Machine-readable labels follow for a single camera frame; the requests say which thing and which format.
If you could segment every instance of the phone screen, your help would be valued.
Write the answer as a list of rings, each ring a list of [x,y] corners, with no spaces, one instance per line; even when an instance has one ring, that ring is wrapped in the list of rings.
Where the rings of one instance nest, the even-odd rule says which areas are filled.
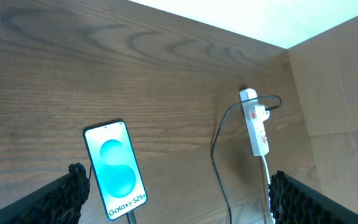
[[[125,123],[85,129],[84,138],[108,218],[144,204],[146,191]]]

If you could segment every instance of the blue circle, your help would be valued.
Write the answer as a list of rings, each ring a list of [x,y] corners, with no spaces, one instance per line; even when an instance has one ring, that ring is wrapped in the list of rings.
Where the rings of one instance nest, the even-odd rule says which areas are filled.
[[[135,172],[129,166],[107,166],[104,168],[104,176],[107,177],[104,185],[113,197],[125,197],[135,188]]]
[[[119,165],[123,152],[124,148],[121,142],[115,139],[108,140],[100,148],[100,158],[107,165]]]

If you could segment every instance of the wooden table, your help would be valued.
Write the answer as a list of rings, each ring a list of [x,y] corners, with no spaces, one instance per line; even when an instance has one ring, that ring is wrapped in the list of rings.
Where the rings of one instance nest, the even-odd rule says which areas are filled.
[[[0,208],[71,163],[88,169],[82,129],[122,118],[149,196],[138,222],[226,223],[211,138],[245,85],[283,98],[266,122],[270,172],[319,189],[286,50],[129,1],[0,1]],[[216,157],[234,223],[266,222],[240,110],[224,128]],[[81,212],[108,222],[94,178]]]

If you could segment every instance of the white wall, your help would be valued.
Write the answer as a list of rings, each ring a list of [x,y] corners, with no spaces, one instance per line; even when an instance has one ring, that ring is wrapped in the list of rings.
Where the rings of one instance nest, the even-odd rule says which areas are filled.
[[[358,0],[132,0],[290,48],[358,16]]]

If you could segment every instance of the white power strip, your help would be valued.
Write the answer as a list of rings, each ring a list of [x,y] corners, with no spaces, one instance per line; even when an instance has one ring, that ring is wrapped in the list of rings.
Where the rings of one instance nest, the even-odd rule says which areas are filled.
[[[256,91],[251,88],[240,91],[241,101],[254,99],[256,97]],[[254,156],[266,155],[269,152],[269,144],[267,142],[263,122],[269,118],[270,111],[266,111],[265,105],[260,105],[258,99],[243,103],[242,110],[246,119]]]

